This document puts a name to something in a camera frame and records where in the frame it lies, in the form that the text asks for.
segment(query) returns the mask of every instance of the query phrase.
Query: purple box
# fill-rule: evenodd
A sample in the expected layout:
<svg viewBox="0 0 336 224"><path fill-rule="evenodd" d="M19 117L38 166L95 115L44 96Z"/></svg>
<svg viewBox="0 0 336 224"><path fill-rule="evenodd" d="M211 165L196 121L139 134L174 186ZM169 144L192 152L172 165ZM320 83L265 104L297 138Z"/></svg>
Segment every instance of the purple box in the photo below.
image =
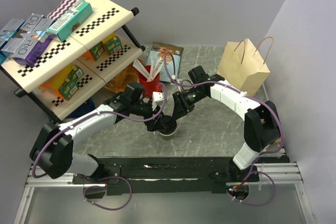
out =
<svg viewBox="0 0 336 224"><path fill-rule="evenodd" d="M46 30L53 22L54 20L49 18L41 19L34 30L13 54L12 57L18 64L34 66L38 58L52 41L52 38L48 36Z"/></svg>

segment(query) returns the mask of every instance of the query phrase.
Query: blue box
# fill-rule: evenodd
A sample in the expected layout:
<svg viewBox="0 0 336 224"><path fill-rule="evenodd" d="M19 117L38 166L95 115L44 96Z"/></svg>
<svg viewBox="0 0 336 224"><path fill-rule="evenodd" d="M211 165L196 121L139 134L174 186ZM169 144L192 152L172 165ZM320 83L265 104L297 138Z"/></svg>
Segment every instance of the blue box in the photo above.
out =
<svg viewBox="0 0 336 224"><path fill-rule="evenodd" d="M47 33L51 38L63 42L91 14L92 7L90 3L79 0L47 29Z"/></svg>
<svg viewBox="0 0 336 224"><path fill-rule="evenodd" d="M15 51L19 48L22 42L27 38L29 33L33 31L35 26L40 22L43 18L43 15L40 14L31 14L29 18L24 22L24 24L20 27L20 30L17 34L11 38L7 44L1 49L1 52L6 56L10 56L15 53Z"/></svg>
<svg viewBox="0 0 336 224"><path fill-rule="evenodd" d="M22 42L16 52L12 55L13 59L20 65L31 65L49 46L52 38L47 34L47 28L54 22L53 19L43 18L37 24L28 37Z"/></svg>
<svg viewBox="0 0 336 224"><path fill-rule="evenodd" d="M24 19L12 18L1 30L0 30L0 50L6 45L9 39L13 38L20 26L23 24ZM6 59L6 56L0 52L0 64Z"/></svg>

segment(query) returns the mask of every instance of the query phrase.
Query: gray table surface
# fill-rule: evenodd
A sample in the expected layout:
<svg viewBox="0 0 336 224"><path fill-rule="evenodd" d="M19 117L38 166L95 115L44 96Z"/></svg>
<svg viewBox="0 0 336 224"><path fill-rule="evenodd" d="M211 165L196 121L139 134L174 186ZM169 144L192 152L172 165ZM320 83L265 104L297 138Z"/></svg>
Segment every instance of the gray table surface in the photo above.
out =
<svg viewBox="0 0 336 224"><path fill-rule="evenodd" d="M146 62L149 48L140 57ZM224 47L188 46L181 57L179 78L189 79L188 71L201 65L209 75L217 72ZM166 84L168 103L164 113L172 114L172 93L177 86ZM266 101L261 87L256 98ZM244 143L244 123L228 107L205 98L195 110L177 121L177 132L170 141L147 132L143 123L122 120L93 134L76 146L79 154L94 156L234 156Z"/></svg>

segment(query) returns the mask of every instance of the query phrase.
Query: black and white checkered strip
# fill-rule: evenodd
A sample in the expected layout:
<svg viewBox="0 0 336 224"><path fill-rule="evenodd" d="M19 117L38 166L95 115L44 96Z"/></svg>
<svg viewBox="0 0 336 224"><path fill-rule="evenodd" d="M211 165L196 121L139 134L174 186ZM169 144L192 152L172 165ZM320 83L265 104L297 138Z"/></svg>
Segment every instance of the black and white checkered strip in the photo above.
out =
<svg viewBox="0 0 336 224"><path fill-rule="evenodd" d="M99 66L96 66L99 71L103 71L105 68L107 68L109 65L112 64L112 62L115 62L117 59L120 58L120 56L123 56L124 53L126 53L131 47L128 47L127 45L124 45L123 49L120 51L112 54L107 60L105 60L103 63L101 63Z"/></svg>
<svg viewBox="0 0 336 224"><path fill-rule="evenodd" d="M33 72L34 69L40 67L43 63L46 63L48 59L51 59L54 55L58 54L59 51L64 50L66 47L70 46L71 43L67 42L66 40L63 43L57 44L55 48L52 48L50 51L46 52L45 54L41 55L37 62L33 67L30 65L25 66L25 69L18 70L18 73L21 74L22 77L26 76L27 73Z"/></svg>
<svg viewBox="0 0 336 224"><path fill-rule="evenodd" d="M83 27L80 31L76 31L76 34L79 34L80 37L84 36L84 34L87 34L89 31L95 29L101 23L104 23L105 20L114 16L118 12L119 12L119 10L116 10L115 8L112 8L106 14L103 14L100 18L97 18L97 20L93 21L91 24L86 25L86 27Z"/></svg>
<svg viewBox="0 0 336 224"><path fill-rule="evenodd" d="M85 86L85 84L87 84L89 81L92 80L92 77L90 77L89 74L87 74L85 77L83 77L80 81L77 82L78 85L78 89L82 88ZM57 99L52 100L51 103L57 107L58 105L60 105L61 103L63 103L64 100L61 97L57 97Z"/></svg>

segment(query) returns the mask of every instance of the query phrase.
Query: red container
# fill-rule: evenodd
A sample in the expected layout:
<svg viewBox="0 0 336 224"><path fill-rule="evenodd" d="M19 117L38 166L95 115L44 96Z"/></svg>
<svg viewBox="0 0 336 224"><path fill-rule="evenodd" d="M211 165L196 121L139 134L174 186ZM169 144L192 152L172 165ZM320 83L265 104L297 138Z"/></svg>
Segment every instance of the red container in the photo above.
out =
<svg viewBox="0 0 336 224"><path fill-rule="evenodd" d="M151 66L147 65L145 66L145 69L150 72L151 71ZM143 76L141 73L139 73L139 82L143 85L145 88L145 95L150 95L152 96L153 92L157 92L156 86L160 82L160 73L154 78L153 81L148 81L145 76Z"/></svg>

